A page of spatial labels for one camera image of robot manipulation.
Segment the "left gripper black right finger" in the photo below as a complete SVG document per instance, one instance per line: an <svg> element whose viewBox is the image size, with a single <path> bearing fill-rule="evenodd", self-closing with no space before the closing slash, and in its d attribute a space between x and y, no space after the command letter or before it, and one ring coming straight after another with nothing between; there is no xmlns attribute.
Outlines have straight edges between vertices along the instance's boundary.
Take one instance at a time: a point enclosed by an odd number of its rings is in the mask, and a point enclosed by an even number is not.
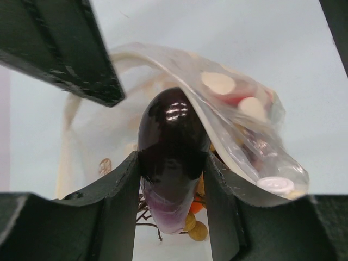
<svg viewBox="0 0 348 261"><path fill-rule="evenodd" d="M214 260L347 260L347 196L271 194L213 154L204 187Z"/></svg>

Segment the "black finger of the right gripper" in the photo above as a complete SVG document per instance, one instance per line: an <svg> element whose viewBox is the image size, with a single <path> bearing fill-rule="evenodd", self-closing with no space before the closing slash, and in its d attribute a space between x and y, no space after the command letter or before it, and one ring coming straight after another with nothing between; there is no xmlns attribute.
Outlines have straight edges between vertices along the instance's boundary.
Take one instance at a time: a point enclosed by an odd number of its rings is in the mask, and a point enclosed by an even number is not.
<svg viewBox="0 0 348 261"><path fill-rule="evenodd" d="M125 92L89 1L1 1L1 64L113 107Z"/></svg>
<svg viewBox="0 0 348 261"><path fill-rule="evenodd" d="M348 1L319 0L333 36L341 62L347 74L348 60Z"/></svg>

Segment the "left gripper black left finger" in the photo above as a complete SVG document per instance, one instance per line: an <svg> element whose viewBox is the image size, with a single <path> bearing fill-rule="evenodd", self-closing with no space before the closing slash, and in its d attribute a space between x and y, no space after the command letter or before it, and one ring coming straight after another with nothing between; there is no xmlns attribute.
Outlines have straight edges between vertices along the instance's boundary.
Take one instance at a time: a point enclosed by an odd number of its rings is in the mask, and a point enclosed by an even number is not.
<svg viewBox="0 0 348 261"><path fill-rule="evenodd" d="M139 162L115 170L61 200L1 194L1 260L132 260Z"/></svg>

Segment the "orange tangerine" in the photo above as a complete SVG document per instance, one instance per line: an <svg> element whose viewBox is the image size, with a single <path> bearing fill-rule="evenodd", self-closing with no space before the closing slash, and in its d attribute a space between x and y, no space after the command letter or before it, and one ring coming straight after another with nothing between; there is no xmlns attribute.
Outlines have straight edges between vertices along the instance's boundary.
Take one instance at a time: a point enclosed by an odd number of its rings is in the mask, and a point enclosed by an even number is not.
<svg viewBox="0 0 348 261"><path fill-rule="evenodd" d="M204 208L204 204L197 202L197 201L193 201L190 207L190 211L193 214L197 214L198 212L200 212L202 209Z"/></svg>

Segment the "purple eggplant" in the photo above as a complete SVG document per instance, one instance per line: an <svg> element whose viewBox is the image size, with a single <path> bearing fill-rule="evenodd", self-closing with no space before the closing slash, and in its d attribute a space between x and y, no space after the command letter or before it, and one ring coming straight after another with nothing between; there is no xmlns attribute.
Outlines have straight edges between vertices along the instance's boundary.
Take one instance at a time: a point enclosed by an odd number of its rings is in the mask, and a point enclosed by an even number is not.
<svg viewBox="0 0 348 261"><path fill-rule="evenodd" d="M177 234L206 162L210 138L179 87L156 95L138 131L141 189L159 230Z"/></svg>

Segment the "polka dot zip bag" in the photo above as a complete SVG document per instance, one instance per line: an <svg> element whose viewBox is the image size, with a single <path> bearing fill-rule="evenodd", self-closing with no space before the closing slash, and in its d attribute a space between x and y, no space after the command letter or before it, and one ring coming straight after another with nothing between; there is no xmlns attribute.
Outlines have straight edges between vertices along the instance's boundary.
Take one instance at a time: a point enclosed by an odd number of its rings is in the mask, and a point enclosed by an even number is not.
<svg viewBox="0 0 348 261"><path fill-rule="evenodd" d="M69 94L56 196L91 184L132 152L158 142L173 152L178 136L209 141L229 170L248 184L295 200L309 189L308 172L284 149L285 109L276 92L236 70L180 49L130 43L111 62L128 86L107 108Z"/></svg>

